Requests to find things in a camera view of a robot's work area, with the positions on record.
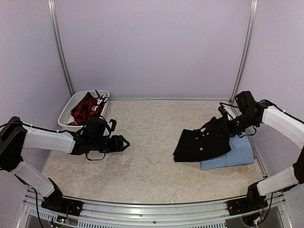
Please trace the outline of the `black long sleeve shirt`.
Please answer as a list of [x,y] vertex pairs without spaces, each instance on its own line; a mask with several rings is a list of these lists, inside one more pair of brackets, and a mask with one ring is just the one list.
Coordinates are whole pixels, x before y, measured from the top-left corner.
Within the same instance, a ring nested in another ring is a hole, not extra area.
[[173,159],[175,162],[200,162],[230,151],[227,119],[212,117],[199,129],[182,131]]

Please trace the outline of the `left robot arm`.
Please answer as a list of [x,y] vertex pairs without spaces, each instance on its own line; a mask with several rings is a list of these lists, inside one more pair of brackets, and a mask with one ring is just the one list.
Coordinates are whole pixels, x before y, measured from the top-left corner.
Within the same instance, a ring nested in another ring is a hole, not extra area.
[[116,120],[93,117],[77,131],[51,130],[21,121],[17,116],[0,126],[0,169],[13,173],[18,179],[42,195],[56,211],[62,211],[66,200],[59,187],[22,157],[28,149],[56,151],[73,156],[90,152],[123,152],[130,143],[115,135]]

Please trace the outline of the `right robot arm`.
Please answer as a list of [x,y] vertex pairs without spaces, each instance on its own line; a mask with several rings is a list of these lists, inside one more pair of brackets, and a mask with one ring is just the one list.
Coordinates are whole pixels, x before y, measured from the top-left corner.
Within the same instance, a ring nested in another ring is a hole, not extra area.
[[251,184],[243,207],[253,211],[262,198],[304,182],[304,123],[275,103],[256,101],[250,91],[235,96],[239,116],[228,122],[231,135],[243,133],[250,127],[261,127],[254,145],[266,165],[269,176]]

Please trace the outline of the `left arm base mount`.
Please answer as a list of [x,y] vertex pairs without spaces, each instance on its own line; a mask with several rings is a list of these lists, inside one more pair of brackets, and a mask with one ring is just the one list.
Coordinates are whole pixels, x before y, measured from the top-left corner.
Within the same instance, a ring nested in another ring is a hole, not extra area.
[[43,197],[41,207],[51,211],[59,212],[66,215],[80,216],[83,208],[83,202],[75,199],[63,197],[59,187],[49,178],[53,184],[54,190],[47,197]]

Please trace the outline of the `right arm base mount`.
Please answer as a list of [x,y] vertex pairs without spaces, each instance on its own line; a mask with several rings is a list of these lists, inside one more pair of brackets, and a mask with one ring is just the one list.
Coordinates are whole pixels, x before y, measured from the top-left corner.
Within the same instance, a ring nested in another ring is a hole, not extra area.
[[256,185],[248,187],[245,197],[229,200],[227,204],[230,216],[244,214],[268,207],[266,196],[261,196],[259,194]]

